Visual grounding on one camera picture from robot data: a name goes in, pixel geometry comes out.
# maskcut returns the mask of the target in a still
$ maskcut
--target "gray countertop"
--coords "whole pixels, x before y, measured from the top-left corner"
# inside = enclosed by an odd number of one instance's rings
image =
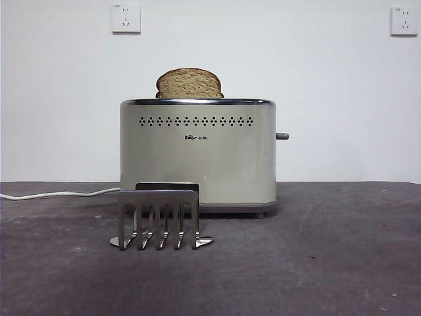
[[[116,193],[2,199],[1,314],[421,315],[421,185],[277,185],[275,212],[205,215],[201,232],[215,243],[180,251],[111,247]],[[1,191],[115,186],[6,182]]]

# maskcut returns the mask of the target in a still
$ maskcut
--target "power cord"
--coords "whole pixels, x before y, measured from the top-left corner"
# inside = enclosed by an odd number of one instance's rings
[[[11,199],[12,201],[20,201],[22,199],[37,199],[37,198],[49,198],[51,196],[97,196],[98,194],[104,194],[114,191],[120,191],[120,188],[111,188],[101,191],[91,192],[91,193],[81,193],[81,192],[49,192],[41,194],[33,194],[31,196],[8,196],[7,194],[0,194],[2,199]]]

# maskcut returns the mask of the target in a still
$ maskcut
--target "white wall socket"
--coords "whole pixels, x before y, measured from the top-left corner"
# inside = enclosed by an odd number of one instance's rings
[[[117,3],[111,7],[113,33],[140,33],[140,5]]]
[[[391,8],[391,35],[417,35],[420,14],[417,8]]]

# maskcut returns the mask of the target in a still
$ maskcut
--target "toaster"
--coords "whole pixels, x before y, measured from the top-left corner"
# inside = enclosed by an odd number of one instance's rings
[[[261,99],[133,99],[120,105],[121,190],[196,183],[201,213],[276,204],[276,106]]]

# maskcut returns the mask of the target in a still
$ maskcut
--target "white wall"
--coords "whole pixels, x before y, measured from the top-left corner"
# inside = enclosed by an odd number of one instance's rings
[[[111,3],[2,1],[2,180],[118,180],[119,103],[196,66],[277,103],[278,180],[421,183],[421,36],[389,35],[421,2],[142,1],[140,36]]]

